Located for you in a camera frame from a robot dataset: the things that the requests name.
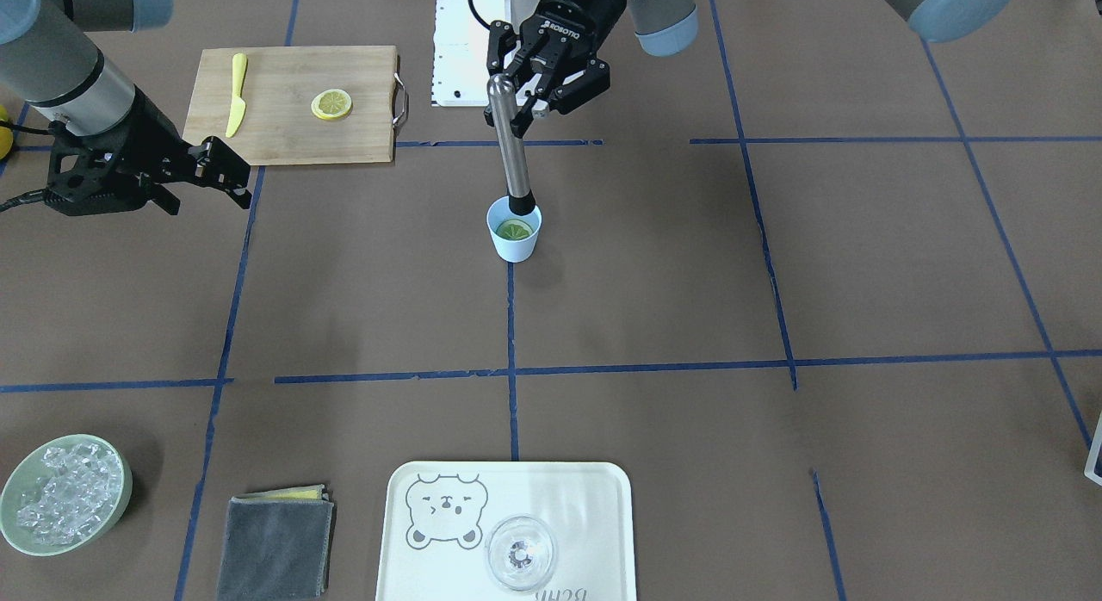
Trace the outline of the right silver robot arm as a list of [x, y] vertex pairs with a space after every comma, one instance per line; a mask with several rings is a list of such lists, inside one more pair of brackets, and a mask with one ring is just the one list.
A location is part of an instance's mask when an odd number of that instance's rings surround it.
[[43, 204], [76, 217], [141, 210], [176, 215], [170, 183], [219, 190], [251, 207], [251, 167], [216, 135], [190, 144], [145, 92], [102, 54], [93, 32], [165, 26], [174, 0], [1, 0], [1, 77], [47, 119], [42, 189], [3, 210]]

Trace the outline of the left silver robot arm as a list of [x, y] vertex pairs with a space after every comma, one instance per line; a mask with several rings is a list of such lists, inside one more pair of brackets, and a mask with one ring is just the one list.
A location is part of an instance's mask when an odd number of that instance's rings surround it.
[[[974, 33], [1011, 0], [882, 0], [930, 43]], [[536, 0], [519, 23], [483, 20], [485, 122], [521, 139], [541, 111], [568, 115], [611, 89], [599, 51], [628, 14], [644, 52], [668, 57], [699, 34], [696, 0]]]

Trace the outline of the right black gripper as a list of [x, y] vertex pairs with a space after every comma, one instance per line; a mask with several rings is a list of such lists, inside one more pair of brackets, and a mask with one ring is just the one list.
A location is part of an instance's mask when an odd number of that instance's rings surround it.
[[153, 203], [169, 216], [181, 201], [170, 183], [206, 187], [251, 210], [247, 189], [251, 167], [220, 138], [190, 146], [151, 101], [137, 90], [126, 117], [105, 133], [75, 135], [72, 121], [53, 120], [54, 138], [45, 185], [45, 205], [75, 217], [141, 210]]

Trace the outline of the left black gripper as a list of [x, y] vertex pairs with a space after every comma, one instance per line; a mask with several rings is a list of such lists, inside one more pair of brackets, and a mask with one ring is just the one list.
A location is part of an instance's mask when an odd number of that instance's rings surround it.
[[536, 79], [517, 112], [517, 138], [527, 133], [536, 111], [568, 115], [611, 89], [611, 65], [595, 57], [626, 6], [627, 0], [539, 0], [520, 26], [491, 22], [489, 75], [508, 71], [516, 92]]

